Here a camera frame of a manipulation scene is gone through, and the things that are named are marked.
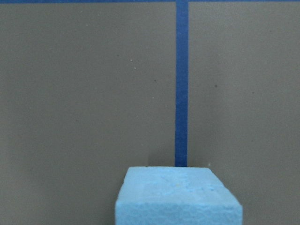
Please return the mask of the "light blue foam block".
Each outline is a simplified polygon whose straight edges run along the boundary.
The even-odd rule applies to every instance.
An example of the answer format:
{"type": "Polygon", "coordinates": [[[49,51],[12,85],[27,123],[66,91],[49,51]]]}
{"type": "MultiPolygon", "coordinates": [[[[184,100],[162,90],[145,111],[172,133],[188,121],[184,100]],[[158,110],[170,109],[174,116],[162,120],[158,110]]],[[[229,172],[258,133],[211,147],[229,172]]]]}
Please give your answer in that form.
{"type": "Polygon", "coordinates": [[[242,205],[209,168],[130,167],[115,203],[117,225],[242,223],[242,205]]]}

